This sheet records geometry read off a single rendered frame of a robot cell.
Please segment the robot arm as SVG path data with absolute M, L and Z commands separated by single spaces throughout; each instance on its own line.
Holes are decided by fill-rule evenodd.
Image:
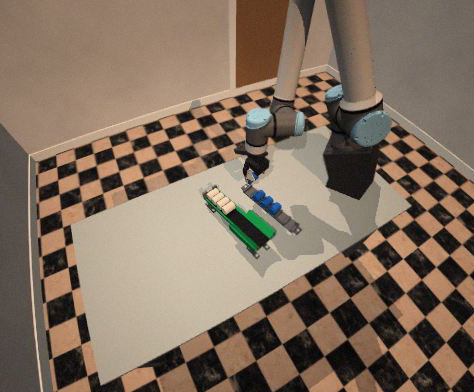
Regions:
M 273 101 L 269 110 L 248 112 L 245 145 L 235 148 L 235 154 L 260 155 L 267 150 L 268 138 L 303 134 L 304 113 L 293 107 L 314 4 L 289 0 Z M 341 80 L 325 93 L 331 147 L 350 152 L 374 146 L 389 134 L 392 119 L 375 88 L 366 0 L 325 0 L 325 5 Z

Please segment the beige plastic bar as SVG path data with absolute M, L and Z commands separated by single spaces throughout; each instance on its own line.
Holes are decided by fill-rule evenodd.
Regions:
M 220 201 L 218 201 L 216 203 L 217 207 L 221 210 L 221 208 L 223 206 L 225 206 L 226 204 L 228 204 L 230 202 L 230 200 L 227 198 L 227 197 L 224 197 L 223 199 L 221 199 Z
M 227 215 L 228 213 L 230 213 L 232 210 L 234 210 L 236 208 L 235 204 L 230 201 L 228 204 L 226 204 L 225 206 L 223 206 L 221 208 L 222 212 Z
M 212 191 L 210 191 L 209 193 L 207 193 L 206 196 L 211 201 L 211 198 L 214 197 L 215 195 L 217 195 L 218 193 L 220 193 L 219 190 L 217 188 L 215 188 Z
M 224 195 L 220 192 L 220 193 L 218 193 L 217 195 L 215 195 L 214 197 L 212 197 L 212 198 L 211 198 L 211 201 L 212 201 L 212 203 L 213 203 L 214 205 L 216 205 L 216 203 L 217 203 L 218 201 L 220 201 L 221 199 L 223 199 L 223 198 L 224 198 Z

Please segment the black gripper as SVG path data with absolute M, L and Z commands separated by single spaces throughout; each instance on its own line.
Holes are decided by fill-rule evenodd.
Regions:
M 245 177 L 247 184 L 249 180 L 255 182 L 255 178 L 253 177 L 253 171 L 257 177 L 261 173 L 265 174 L 264 171 L 269 168 L 269 162 L 270 162 L 270 160 L 266 158 L 266 156 L 268 155 L 268 152 L 266 151 L 262 153 L 262 155 L 261 154 L 260 155 L 250 154 L 250 155 L 252 156 L 248 156 L 248 158 L 246 158 L 245 164 L 243 167 L 243 175 Z

